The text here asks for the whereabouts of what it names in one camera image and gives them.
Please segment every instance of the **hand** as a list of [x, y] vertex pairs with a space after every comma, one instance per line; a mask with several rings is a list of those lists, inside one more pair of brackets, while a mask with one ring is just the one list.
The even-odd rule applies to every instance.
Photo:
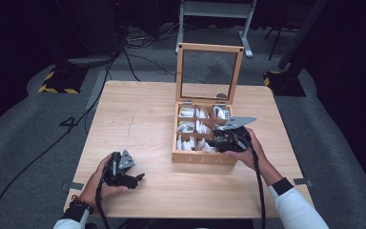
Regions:
[[[103, 174], [103, 169], [105, 168], [105, 165], [107, 162], [109, 162], [110, 158], [112, 157], [112, 154], [106, 156], [102, 161], [100, 161], [99, 165], [97, 166], [96, 171], [91, 175], [91, 177], [88, 180], [88, 183], [86, 184], [85, 189], [83, 190], [82, 194], [79, 196], [80, 198], [84, 199], [85, 201], [88, 201], [89, 203], [96, 204], [96, 189], [99, 185], [100, 178]], [[124, 193], [128, 190], [126, 186], [117, 186], [117, 187], [111, 187], [106, 182], [102, 185], [102, 199], [108, 198], [110, 196], [118, 195], [121, 193]]]
[[[267, 185], [272, 185], [279, 180], [283, 179], [283, 176], [277, 171], [277, 169], [270, 163], [270, 161], [266, 158], [264, 154], [263, 147], [260, 142], [257, 140], [256, 135], [252, 129], [246, 128], [249, 132], [249, 135], [252, 139], [252, 145], [254, 146], [254, 150], [256, 151], [258, 157], [258, 167], [261, 176]], [[247, 149], [242, 153], [237, 153], [234, 151], [226, 151], [226, 156], [235, 158], [237, 160], [241, 160], [246, 166], [254, 170], [254, 155], [251, 152], [251, 149]]]

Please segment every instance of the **wooden box compartment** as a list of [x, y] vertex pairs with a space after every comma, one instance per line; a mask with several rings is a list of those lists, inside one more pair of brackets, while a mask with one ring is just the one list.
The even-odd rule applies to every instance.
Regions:
[[[216, 52], [233, 57], [232, 75], [227, 85], [215, 85], [216, 91], [203, 92], [202, 84], [183, 83], [184, 59], [187, 52]], [[203, 147], [207, 140], [215, 140], [212, 130], [225, 125], [228, 116], [233, 115], [234, 90], [243, 55], [243, 47], [202, 44], [179, 44], [176, 72], [176, 104], [173, 127], [173, 162], [197, 164], [235, 165], [236, 160]]]

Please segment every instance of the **wooden table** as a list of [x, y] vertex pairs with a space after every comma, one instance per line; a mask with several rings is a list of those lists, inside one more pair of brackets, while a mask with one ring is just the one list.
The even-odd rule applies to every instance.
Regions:
[[[203, 85], [213, 90], [216, 85]], [[99, 161], [128, 150], [136, 165], [128, 174], [145, 173], [134, 190], [102, 201], [108, 217], [179, 219], [260, 218], [255, 172], [235, 166], [172, 163], [174, 83], [109, 81], [100, 99], [73, 182], [86, 183]], [[234, 115], [256, 116], [254, 129], [267, 158], [293, 182], [302, 178], [293, 148], [269, 88], [237, 86]], [[266, 215], [278, 217], [264, 185]], [[306, 185], [297, 185], [312, 203]], [[80, 190], [70, 190], [71, 195]]]

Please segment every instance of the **chair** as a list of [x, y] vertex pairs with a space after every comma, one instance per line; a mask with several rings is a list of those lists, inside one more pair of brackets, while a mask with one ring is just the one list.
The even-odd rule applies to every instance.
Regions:
[[277, 44], [278, 38], [282, 31], [298, 32], [307, 18], [312, 6], [305, 5], [289, 5], [284, 8], [282, 14], [278, 15], [275, 19], [274, 25], [269, 30], [264, 39], [270, 35], [272, 30], [278, 30], [277, 36], [275, 37], [275, 42], [273, 44], [272, 51], [270, 52], [269, 60], [272, 60], [273, 53], [275, 51], [275, 46]]

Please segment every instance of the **person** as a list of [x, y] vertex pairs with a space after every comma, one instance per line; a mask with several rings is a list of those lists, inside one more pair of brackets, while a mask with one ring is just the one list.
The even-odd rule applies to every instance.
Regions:
[[[275, 209], [281, 218], [284, 228], [329, 228], [316, 209], [295, 189], [287, 178], [283, 177], [277, 171], [268, 158], [266, 158], [254, 131], [249, 128], [247, 128], [247, 131], [252, 138], [252, 144], [258, 156], [260, 174], [268, 185], [270, 194], [274, 199]], [[250, 149], [242, 153], [227, 151], [224, 154], [241, 160], [246, 166], [254, 170], [254, 157]], [[76, 204], [74, 203], [74, 205], [71, 205], [64, 216], [55, 223], [54, 229], [84, 228], [88, 214], [90, 213], [90, 210], [92, 211], [92, 208], [94, 208], [95, 191], [102, 176], [103, 168], [110, 157], [111, 155], [100, 162], [82, 194], [79, 197], [76, 197]], [[119, 195], [127, 190], [127, 187], [124, 186], [110, 187], [104, 183], [102, 198]]]

